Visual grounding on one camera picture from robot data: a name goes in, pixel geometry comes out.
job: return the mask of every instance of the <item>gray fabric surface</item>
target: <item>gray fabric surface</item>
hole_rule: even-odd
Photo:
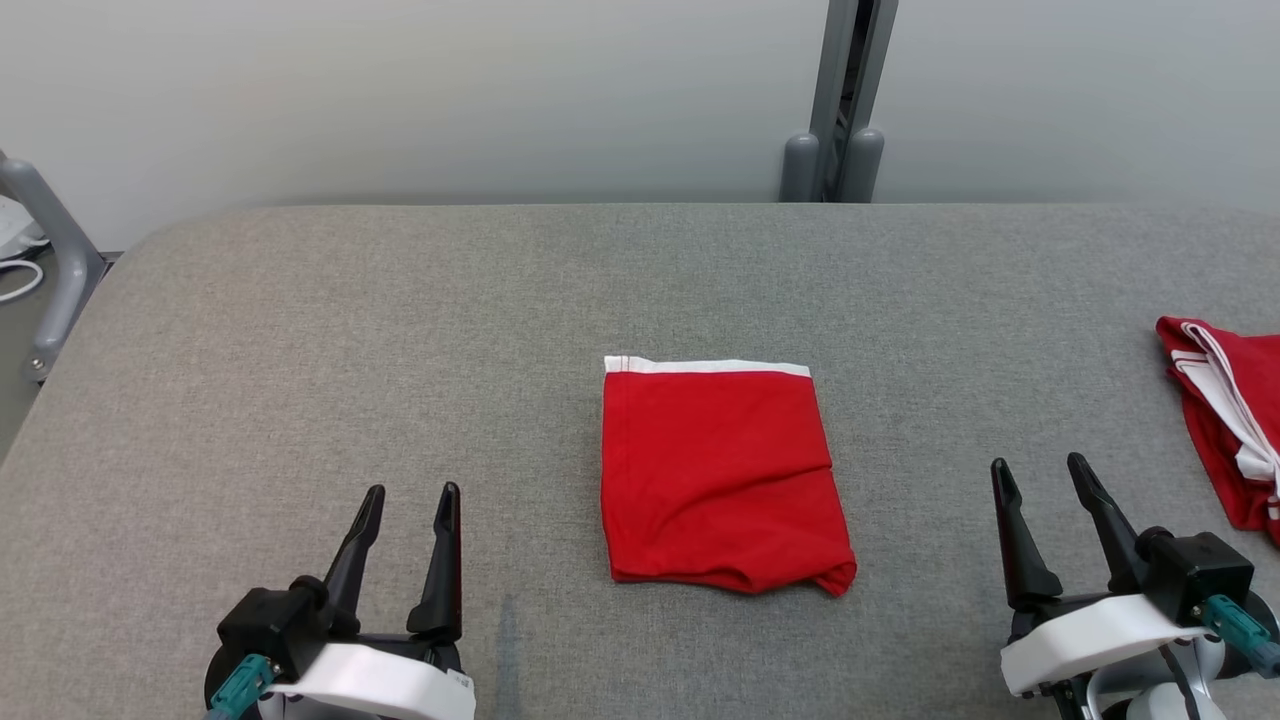
[[[1233,532],[1161,314],[1280,332],[1280,220],[1108,206],[297,208],[193,222],[93,297],[0,469],[5,717],[196,717],[214,626],[388,506],[365,628],[416,602],[463,488],[477,717],[1055,717],[1006,694],[987,466],[1068,592],[1102,553],[1065,459],[1139,528]],[[809,365],[860,571],[741,597],[609,580],[605,354]],[[1215,685],[1229,716],[1276,685]]]

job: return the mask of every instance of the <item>gray metal frame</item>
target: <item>gray metal frame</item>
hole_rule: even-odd
[[[837,202],[870,202],[876,174],[884,149],[884,137],[869,128],[876,92],[879,90],[888,38],[893,31],[897,0],[870,0],[870,24],[858,65],[855,95],[849,110],[847,136],[836,132],[840,95],[849,67],[850,41],[858,18],[859,0],[829,0],[827,29],[823,35],[818,85],[814,90],[810,133],[818,142],[815,178],[809,200]]]
[[[822,145],[813,133],[803,132],[787,141],[782,151],[782,187],[778,202],[810,202],[818,182]]]
[[[22,368],[26,379],[44,382],[88,296],[102,279],[106,261],[31,163],[0,152],[0,179],[40,223],[58,259],[58,284]]]

